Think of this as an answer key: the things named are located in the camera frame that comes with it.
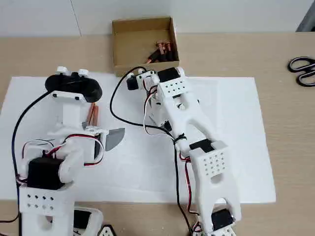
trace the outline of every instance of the white wire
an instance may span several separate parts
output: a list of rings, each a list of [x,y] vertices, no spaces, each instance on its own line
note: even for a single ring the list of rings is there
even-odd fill
[[[99,162],[100,160],[102,160],[102,158],[104,157],[104,154],[105,154],[105,148],[104,148],[104,145],[102,144],[102,142],[96,138],[92,138],[92,137],[85,137],[85,136],[71,136],[68,139],[71,139],[71,138],[85,138],[85,139],[91,139],[91,140],[94,140],[95,142],[97,142],[101,149],[102,149],[102,152],[94,159],[94,163],[97,163]]]
[[[147,130],[147,127],[146,127],[147,107],[148,107],[149,100],[151,99],[151,97],[152,97],[153,95],[154,95],[154,93],[153,93],[153,94],[150,94],[149,97],[146,99],[146,102],[145,102],[145,104],[144,104],[143,129],[144,129],[144,131],[145,131],[148,135],[150,135],[150,136],[167,135],[169,138],[171,138],[172,140],[174,140],[173,137],[169,136],[169,135],[166,134],[166,133],[150,134],[150,133],[148,132],[148,130]]]
[[[42,139],[32,139],[32,140],[29,140],[29,141],[27,141],[26,143],[23,144],[24,152],[25,152],[26,147],[27,147],[28,144],[30,144],[30,143],[36,143],[36,142],[42,142],[42,143],[45,143],[45,144],[50,145],[50,146],[52,147],[52,149],[54,148],[54,145],[51,144],[50,141],[42,140]]]

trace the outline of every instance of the white paper sheet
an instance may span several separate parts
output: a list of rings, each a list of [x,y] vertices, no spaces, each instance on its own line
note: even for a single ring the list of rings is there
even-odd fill
[[[111,116],[109,101],[118,79],[112,74],[91,73],[91,76],[99,81],[103,90],[97,103],[100,125],[106,129],[125,127],[126,133],[123,141],[106,153],[100,165],[85,168],[78,176],[77,200],[175,203],[173,145],[169,138],[148,136],[141,127]],[[45,79],[14,77],[9,85],[0,115],[0,199],[16,199],[12,132],[20,113],[45,92]],[[276,193],[254,78],[191,77],[190,84],[222,140],[230,146],[241,202],[274,202]],[[128,91],[123,83],[114,100],[114,111],[123,118],[142,123],[144,98],[143,92]],[[57,104],[48,97],[27,113],[16,138],[18,163],[23,143],[44,137],[56,123],[58,111]],[[179,162],[179,168],[180,196],[185,203],[183,163]],[[189,173],[194,186],[193,173],[191,170]]]

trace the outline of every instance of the black cable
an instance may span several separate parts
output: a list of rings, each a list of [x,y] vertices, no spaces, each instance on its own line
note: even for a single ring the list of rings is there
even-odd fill
[[[109,110],[110,110],[110,113],[113,115],[113,117],[115,117],[116,119],[118,119],[118,120],[120,120],[120,121],[122,121],[122,122],[125,122],[125,123],[127,123],[127,124],[131,124],[131,125],[141,126],[141,127],[142,127],[143,124],[131,122],[131,121],[129,121],[129,120],[120,118],[119,116],[117,116],[117,115],[113,112],[113,100],[114,100],[114,96],[115,96],[115,94],[116,94],[116,92],[117,92],[117,89],[119,88],[119,85],[122,83],[122,81],[127,77],[127,75],[128,75],[129,73],[131,73],[132,71],[134,71],[134,70],[136,70],[136,69],[144,69],[145,71],[147,71],[146,68],[144,68],[144,67],[142,67],[142,66],[137,66],[137,67],[131,69],[130,71],[128,71],[128,72],[119,80],[119,82],[118,82],[118,84],[116,85],[115,90],[114,90],[114,92],[113,92],[113,94],[112,94],[112,97],[111,97],[111,99],[110,99]],[[159,129],[159,130],[165,132],[165,133],[166,133],[167,135],[169,135],[170,137],[172,137],[172,135],[171,135],[166,129],[163,129],[163,128],[161,128],[161,127],[158,127],[158,126],[155,126],[155,125],[148,125],[148,124],[146,124],[145,127],[153,128],[153,129]]]
[[[174,145],[174,163],[175,163],[175,173],[176,173],[176,198],[177,198],[177,206],[179,208],[179,210],[181,211],[185,221],[186,221],[186,224],[187,224],[187,228],[189,230],[189,233],[190,235],[192,236],[192,229],[190,227],[190,223],[187,219],[187,216],[181,206],[181,203],[180,203],[180,199],[179,199],[179,174],[178,174],[178,163],[177,163],[177,150],[176,150],[176,146]]]
[[[69,84],[74,84],[74,83],[81,83],[81,82],[83,82],[83,80],[64,83],[64,84],[60,84],[58,86],[69,85]],[[12,141],[11,141],[11,152],[12,152],[12,161],[13,161],[15,178],[17,178],[19,176],[18,168],[17,168],[17,164],[16,164],[15,150],[14,150],[15,136],[16,136],[18,127],[19,127],[23,117],[25,116],[25,114],[29,111],[29,109],[32,108],[40,100],[42,100],[43,98],[45,98],[46,96],[51,94],[52,92],[53,92],[53,90],[45,92],[43,95],[41,95],[39,98],[37,98],[34,102],[32,102],[29,106],[27,106],[15,124],[14,130],[13,130],[13,135],[12,135]],[[12,223],[12,222],[16,221],[17,219],[19,219],[19,231],[18,231],[19,233],[18,233],[18,235],[22,236],[22,215],[20,213],[20,208],[19,208],[20,207],[20,188],[19,187],[20,187],[20,184],[18,182],[16,182],[16,192],[17,192],[17,197],[18,197],[18,214],[17,214],[17,216],[12,220],[2,220],[2,221],[0,221],[0,223]]]
[[[18,217],[19,217],[19,214],[12,220],[0,220],[0,223],[13,223],[14,221],[17,220]]]
[[[142,66],[137,66],[133,69],[131,69],[130,71],[128,71],[118,82],[118,84],[116,85],[115,89],[114,89],[114,92],[112,94],[112,97],[110,99],[110,103],[109,103],[109,110],[111,112],[111,114],[113,115],[113,117],[115,117],[116,119],[120,120],[120,121],[123,121],[127,124],[131,124],[131,125],[135,125],[135,126],[143,126],[143,124],[140,124],[140,123],[135,123],[135,122],[131,122],[131,121],[128,121],[126,119],[123,119],[123,118],[120,118],[119,116],[117,116],[114,112],[113,112],[113,100],[114,100],[114,96],[117,92],[117,89],[119,87],[119,85],[122,83],[122,81],[127,77],[127,75],[129,73],[131,73],[132,71],[136,70],[136,69],[144,69],[145,71],[147,71],[144,67]],[[166,129],[163,129],[161,127],[158,127],[158,126],[154,126],[154,125],[145,125],[145,127],[148,127],[148,128],[154,128],[154,129],[159,129],[163,132],[165,132],[167,135],[169,135],[172,139],[173,139],[173,136],[170,134],[170,132],[168,132]],[[176,147],[175,147],[175,144],[178,140],[180,139],[184,139],[186,138],[184,136],[184,134],[180,135],[178,138],[176,138],[174,141],[173,141],[173,144],[174,144],[174,162],[175,162],[175,173],[176,173],[176,196],[177,196],[177,206],[178,208],[180,209],[185,221],[186,221],[186,224],[187,224],[187,227],[188,227],[188,230],[189,230],[189,233],[190,235],[192,236],[192,229],[190,227],[190,224],[189,224],[189,221],[187,219],[187,216],[184,212],[184,210],[182,209],[182,206],[181,206],[181,203],[180,203],[180,197],[179,197],[179,174],[178,174],[178,163],[177,163],[177,150],[176,150]]]

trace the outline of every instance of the white plastic frame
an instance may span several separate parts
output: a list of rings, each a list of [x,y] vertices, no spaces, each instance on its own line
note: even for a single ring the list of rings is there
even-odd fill
[[[186,133],[189,124],[197,128],[204,136],[211,140],[211,146],[215,149],[211,152],[204,152],[201,148],[191,150],[186,139],[180,139],[176,147],[182,156],[190,156],[192,169],[196,182],[196,205],[200,213],[198,217],[202,226],[202,234],[205,236],[223,236],[223,232],[232,225],[222,229],[213,230],[212,213],[218,199],[224,198],[232,217],[233,222],[241,220],[241,207],[237,185],[232,174],[229,162],[227,145],[220,141],[210,120],[202,112],[199,102],[190,90],[184,70],[176,68],[180,74],[179,78],[160,83],[157,75],[151,76],[148,84],[157,85],[157,95],[152,103],[160,102],[162,107],[153,105],[151,107],[151,118],[161,125],[161,121],[167,119],[172,127],[174,138]],[[142,81],[137,76],[140,88]]]

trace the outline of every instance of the screw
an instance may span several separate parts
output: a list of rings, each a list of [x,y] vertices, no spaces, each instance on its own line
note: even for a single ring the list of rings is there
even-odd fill
[[[156,46],[158,47],[159,49],[159,52],[160,52],[160,61],[166,61],[166,54],[164,52],[164,49],[165,49],[165,43],[163,43],[162,41],[158,41],[156,43]]]
[[[167,52],[166,52],[167,60],[168,61],[174,61],[173,51],[172,51],[172,48],[171,48],[171,42],[170,41],[166,41],[165,42],[165,46],[167,48]]]
[[[171,51],[171,50],[172,50],[172,48],[171,48],[171,42],[170,42],[170,41],[166,41],[166,42],[165,42],[165,45],[166,45],[166,48],[167,48],[168,51]]]
[[[156,46],[158,47],[159,52],[161,53],[161,55],[164,54],[164,49],[163,49],[164,48],[164,43],[162,41],[158,41]]]

